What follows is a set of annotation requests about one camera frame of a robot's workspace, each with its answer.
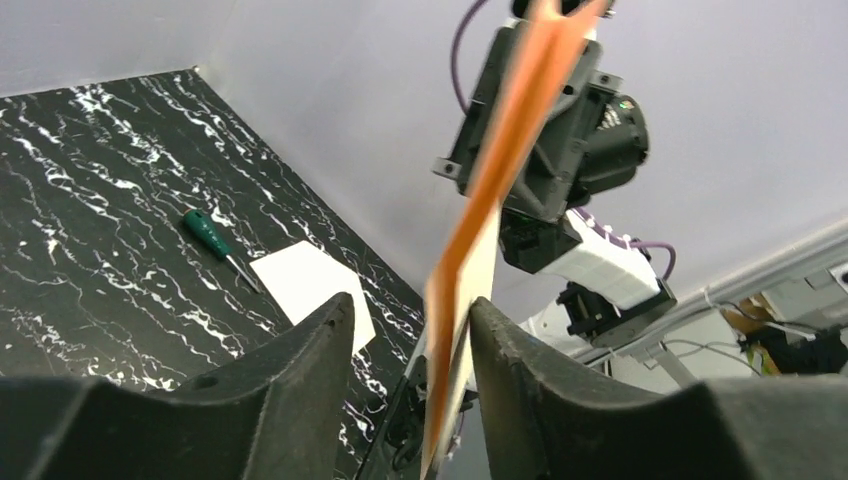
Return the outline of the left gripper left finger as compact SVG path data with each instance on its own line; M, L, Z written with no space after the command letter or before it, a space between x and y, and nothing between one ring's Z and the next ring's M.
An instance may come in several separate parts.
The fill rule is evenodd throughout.
M1 381L5 479L329 479L354 305L339 293L260 348L174 391L95 377Z

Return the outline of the white envelope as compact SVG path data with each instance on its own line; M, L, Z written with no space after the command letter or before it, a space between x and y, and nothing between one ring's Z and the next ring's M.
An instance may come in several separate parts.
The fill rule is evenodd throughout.
M259 281L297 325L338 293L351 295L354 306L354 353L375 338L375 328L358 274L308 241L250 262Z

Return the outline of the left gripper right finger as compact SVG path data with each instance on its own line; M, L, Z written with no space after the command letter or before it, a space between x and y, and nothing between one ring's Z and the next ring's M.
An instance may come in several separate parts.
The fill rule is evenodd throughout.
M584 366L491 302L469 312L495 479L843 479L847 381L725 378L659 395Z

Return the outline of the cream letter paper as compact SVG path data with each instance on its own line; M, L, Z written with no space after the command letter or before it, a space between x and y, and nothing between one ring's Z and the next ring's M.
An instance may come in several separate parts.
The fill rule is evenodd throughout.
M467 206L426 287L423 479L436 478L458 416L470 374L466 316L475 299L491 292L503 202L588 34L608 9L606 1L587 1L563 14L557 1L533 1L527 10L483 138Z

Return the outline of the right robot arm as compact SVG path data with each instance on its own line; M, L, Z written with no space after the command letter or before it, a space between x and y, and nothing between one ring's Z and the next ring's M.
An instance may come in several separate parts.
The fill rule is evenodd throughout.
M676 298L669 272L652 265L654 243L615 231L587 208L594 195L631 181L649 153L644 115L620 79L598 69L601 54L589 40L504 205L498 240L509 265L567 283L525 322L530 333L611 348Z

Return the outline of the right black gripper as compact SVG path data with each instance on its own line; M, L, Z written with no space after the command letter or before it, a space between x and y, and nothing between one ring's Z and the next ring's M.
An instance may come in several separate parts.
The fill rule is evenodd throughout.
M433 172L454 181L461 194L471 181L511 51L525 26L519 20L497 31L452 151L434 164ZM598 69L602 55L599 42L587 42L504 201L506 209L554 223L567 209L588 202L592 188L579 169L588 156L589 137L623 84L621 77Z

